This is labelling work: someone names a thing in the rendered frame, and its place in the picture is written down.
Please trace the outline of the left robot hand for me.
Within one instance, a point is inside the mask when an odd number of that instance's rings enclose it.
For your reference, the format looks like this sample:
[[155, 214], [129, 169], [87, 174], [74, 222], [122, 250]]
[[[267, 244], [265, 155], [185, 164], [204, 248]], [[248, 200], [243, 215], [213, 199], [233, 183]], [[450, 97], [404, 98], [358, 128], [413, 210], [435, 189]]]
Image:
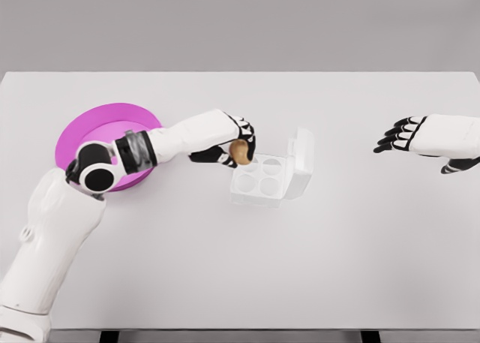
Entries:
[[248, 144], [248, 157], [254, 159], [256, 135], [251, 123], [240, 116], [222, 110], [210, 110], [188, 120], [192, 136], [187, 139], [189, 159], [194, 163], [219, 163], [231, 168], [238, 166], [230, 156], [232, 141], [241, 139]]

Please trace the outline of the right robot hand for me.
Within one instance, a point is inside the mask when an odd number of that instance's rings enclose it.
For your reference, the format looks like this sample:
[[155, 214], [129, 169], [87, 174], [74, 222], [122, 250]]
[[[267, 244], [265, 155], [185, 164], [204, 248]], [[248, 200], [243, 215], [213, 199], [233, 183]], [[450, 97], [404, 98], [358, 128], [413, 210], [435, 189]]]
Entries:
[[384, 133], [373, 149], [443, 157], [441, 173], [452, 174], [480, 165], [480, 118], [430, 114], [403, 118]]

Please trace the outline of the brown egg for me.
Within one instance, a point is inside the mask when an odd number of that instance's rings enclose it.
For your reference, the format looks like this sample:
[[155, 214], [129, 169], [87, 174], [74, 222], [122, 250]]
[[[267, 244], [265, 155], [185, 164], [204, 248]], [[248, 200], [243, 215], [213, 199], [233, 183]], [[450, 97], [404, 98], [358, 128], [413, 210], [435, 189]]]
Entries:
[[251, 159], [248, 157], [248, 150], [248, 142], [246, 140], [237, 139], [229, 145], [229, 154], [238, 165], [248, 165], [251, 162]]

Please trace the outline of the magenta round plate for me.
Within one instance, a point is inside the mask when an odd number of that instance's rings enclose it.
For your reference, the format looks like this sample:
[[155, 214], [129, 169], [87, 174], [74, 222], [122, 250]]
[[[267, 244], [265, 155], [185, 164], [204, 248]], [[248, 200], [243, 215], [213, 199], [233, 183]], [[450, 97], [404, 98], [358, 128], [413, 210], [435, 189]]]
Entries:
[[94, 107], [61, 133], [55, 162], [66, 180], [90, 195], [130, 188], [156, 167], [147, 133], [160, 128], [149, 110], [127, 103]]

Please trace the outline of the clear plastic egg box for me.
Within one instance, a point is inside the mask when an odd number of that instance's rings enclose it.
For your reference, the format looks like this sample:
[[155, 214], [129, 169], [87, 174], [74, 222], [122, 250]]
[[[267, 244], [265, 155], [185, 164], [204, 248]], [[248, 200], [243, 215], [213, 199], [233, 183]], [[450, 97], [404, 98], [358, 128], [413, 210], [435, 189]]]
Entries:
[[231, 201], [238, 204], [279, 207], [305, 192], [314, 171], [314, 135], [298, 128], [289, 139], [284, 157], [256, 154], [248, 165], [233, 171]]

